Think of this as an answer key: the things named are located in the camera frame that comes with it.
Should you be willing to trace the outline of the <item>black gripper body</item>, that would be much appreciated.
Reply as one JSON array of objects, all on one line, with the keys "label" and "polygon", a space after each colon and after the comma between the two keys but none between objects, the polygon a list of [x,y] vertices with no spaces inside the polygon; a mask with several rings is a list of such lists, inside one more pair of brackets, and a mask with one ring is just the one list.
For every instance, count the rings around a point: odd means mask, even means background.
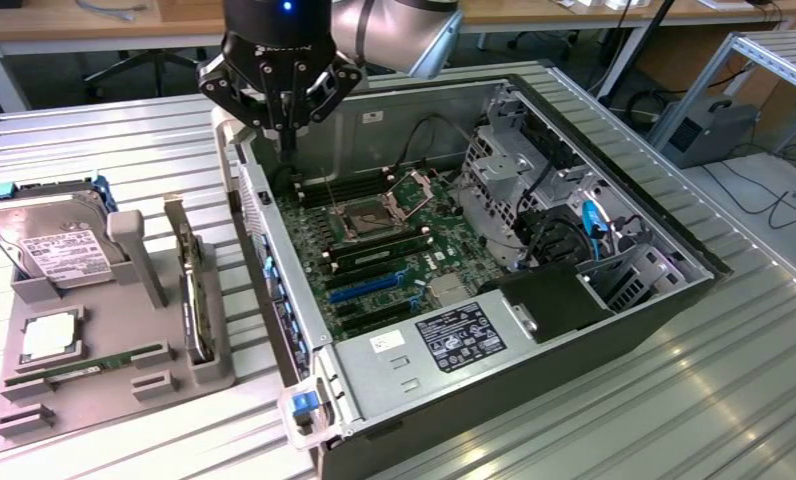
[{"label": "black gripper body", "polygon": [[327,95],[336,88],[332,71],[328,1],[225,1],[221,53],[237,83],[261,93],[267,63],[275,88],[292,90],[292,76],[303,77],[305,93]]}]

